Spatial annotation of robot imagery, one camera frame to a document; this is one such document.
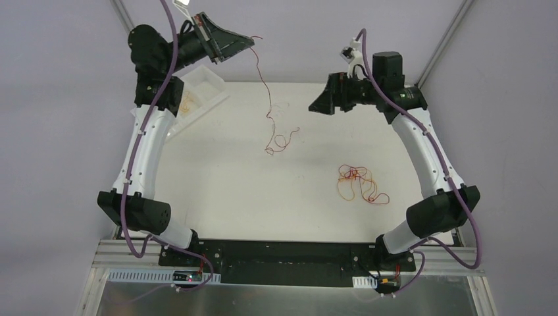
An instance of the gray wall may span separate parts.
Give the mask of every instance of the gray wall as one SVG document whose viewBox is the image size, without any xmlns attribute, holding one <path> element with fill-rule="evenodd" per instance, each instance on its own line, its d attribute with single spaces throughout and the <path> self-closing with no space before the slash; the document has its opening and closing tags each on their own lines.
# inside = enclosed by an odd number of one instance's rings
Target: gray wall
<svg viewBox="0 0 558 316">
<path fill-rule="evenodd" d="M 126 34 L 108 1 L 10 0 L 0 40 L 0 313 L 72 315 L 130 137 Z"/>
<path fill-rule="evenodd" d="M 154 0 L 122 0 L 132 21 L 149 24 L 170 40 L 170 27 Z M 324 82 L 344 71 L 341 48 L 361 28 L 368 29 L 370 51 L 394 50 L 405 56 L 405 74 L 419 79 L 461 0 L 192 0 L 190 13 L 205 11 L 217 25 L 247 36 L 258 35 L 254 49 L 269 82 Z M 173 8 L 175 22 L 184 16 Z M 221 65 L 206 64 L 226 81 L 259 81 L 255 58 L 244 51 Z"/>
<path fill-rule="evenodd" d="M 427 83 L 501 315 L 556 315 L 558 2 L 479 0 Z"/>
</svg>

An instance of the white table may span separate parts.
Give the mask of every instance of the white table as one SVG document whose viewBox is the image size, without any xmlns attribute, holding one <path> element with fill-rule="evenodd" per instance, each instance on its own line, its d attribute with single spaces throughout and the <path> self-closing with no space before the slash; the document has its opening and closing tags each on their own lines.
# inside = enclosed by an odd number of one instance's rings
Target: white table
<svg viewBox="0 0 558 316">
<path fill-rule="evenodd" d="M 272 131 L 261 83 L 228 83 L 224 103 L 165 144 L 155 199 L 200 238 L 373 242 L 422 200 L 403 143 L 374 106 L 330 117 L 307 110 L 323 84 L 269 86 L 274 103 L 290 103 L 274 111 L 278 132 L 300 127 L 284 152 L 264 151 Z M 343 200 L 342 164 L 370 169 L 391 202 Z"/>
</svg>

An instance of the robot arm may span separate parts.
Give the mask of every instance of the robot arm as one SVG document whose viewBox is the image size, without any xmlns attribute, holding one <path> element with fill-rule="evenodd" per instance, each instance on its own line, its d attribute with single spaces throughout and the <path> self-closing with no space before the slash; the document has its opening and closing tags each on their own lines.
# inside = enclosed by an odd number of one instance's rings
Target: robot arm
<svg viewBox="0 0 558 316">
<path fill-rule="evenodd" d="M 376 239 L 376 250 L 379 251 L 374 252 L 374 260 L 382 265 L 403 257 L 409 248 L 429 236 L 464 225 L 467 214 L 447 183 L 436 151 L 426 133 L 411 119 L 386 104 L 369 80 L 360 80 L 350 75 L 362 61 L 362 54 L 358 51 L 355 40 L 350 47 L 343 49 L 341 56 L 349 62 L 349 71 L 330 74 L 324 92 L 310 105 L 309 111 L 333 115 L 336 107 L 348 112 L 356 104 L 375 105 L 403 141 L 417 171 L 424 198 L 407 209 L 405 221 Z M 417 87 L 405 87 L 402 68 L 403 59 L 399 53 L 376 53 L 372 58 L 372 76 L 381 90 L 427 127 L 438 144 L 442 157 L 448 162 L 432 126 L 426 100 Z M 478 189 L 476 186 L 466 186 L 452 165 L 449 162 L 447 165 L 460 195 L 472 210 L 480 199 Z"/>
<path fill-rule="evenodd" d="M 186 23 L 190 24 L 190 28 L 178 34 L 178 60 L 174 72 L 206 56 L 214 63 L 225 61 L 254 45 L 254 41 L 247 36 L 219 28 L 203 12 L 193 18 L 187 15 Z M 128 36 L 132 62 L 136 65 L 138 73 L 134 101 L 137 107 L 132 110 L 136 118 L 134 131 L 122 169 L 112 190 L 99 192 L 97 204 L 115 224 L 121 226 L 120 202 L 124 185 L 127 184 L 125 216 L 128 228 L 156 235 L 168 244 L 186 249 L 197 234 L 170 216 L 169 204 L 154 200 L 157 166 L 165 138 L 178 114 L 184 87 L 184 83 L 179 78 L 172 77 L 157 101 L 154 111 L 149 113 L 149 105 L 169 72 L 172 44 L 167 43 L 155 29 L 148 25 L 135 27 Z M 144 129 L 141 129 L 147 116 L 149 116 L 147 124 Z M 143 135 L 136 145 L 138 133 Z M 133 162 L 132 170 L 129 178 L 126 178 L 130 161 Z"/>
</svg>

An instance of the white tray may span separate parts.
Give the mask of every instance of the white tray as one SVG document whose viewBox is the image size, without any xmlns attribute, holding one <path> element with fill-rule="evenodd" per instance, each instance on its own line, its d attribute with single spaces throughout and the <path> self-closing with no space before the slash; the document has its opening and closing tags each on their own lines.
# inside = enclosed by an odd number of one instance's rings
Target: white tray
<svg viewBox="0 0 558 316">
<path fill-rule="evenodd" d="M 181 80 L 184 82 L 182 102 L 166 142 L 229 96 L 224 80 L 204 65 L 187 73 Z"/>
</svg>

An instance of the black mounting plate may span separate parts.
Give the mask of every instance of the black mounting plate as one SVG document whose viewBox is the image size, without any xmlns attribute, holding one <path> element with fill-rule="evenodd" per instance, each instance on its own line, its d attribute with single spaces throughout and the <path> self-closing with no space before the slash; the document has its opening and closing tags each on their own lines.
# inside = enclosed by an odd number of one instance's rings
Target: black mounting plate
<svg viewBox="0 0 558 316">
<path fill-rule="evenodd" d="M 221 283 L 286 286 L 352 287 L 352 277 L 364 277 L 378 268 L 372 262 L 372 243 L 264 242 L 239 240 L 198 240 L 189 250 L 205 255 Z M 382 271 L 415 271 L 408 253 L 398 262 L 382 266 Z M 161 248 L 159 265 L 200 267 L 200 260 Z M 204 272 L 209 272 L 207 265 Z"/>
</svg>

